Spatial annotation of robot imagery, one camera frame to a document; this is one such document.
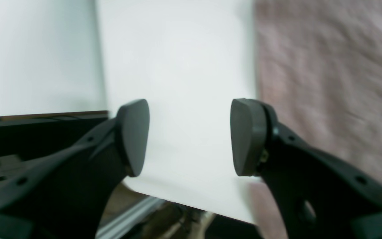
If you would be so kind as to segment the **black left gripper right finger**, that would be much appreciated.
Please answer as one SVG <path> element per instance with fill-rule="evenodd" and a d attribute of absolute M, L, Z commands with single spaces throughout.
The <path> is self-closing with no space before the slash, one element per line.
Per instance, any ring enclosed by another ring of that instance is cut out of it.
<path fill-rule="evenodd" d="M 382 239 L 377 180 L 307 144 L 258 100 L 232 100 L 230 132 L 236 174 L 267 184 L 290 239 Z"/>

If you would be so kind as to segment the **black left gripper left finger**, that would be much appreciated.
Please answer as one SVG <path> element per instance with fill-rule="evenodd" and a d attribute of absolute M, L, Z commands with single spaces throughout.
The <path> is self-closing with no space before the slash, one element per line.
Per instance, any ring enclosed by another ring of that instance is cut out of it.
<path fill-rule="evenodd" d="M 131 101 L 9 180 L 0 188 L 0 239 L 93 239 L 115 187 L 140 175 L 149 128 L 147 100 Z"/>

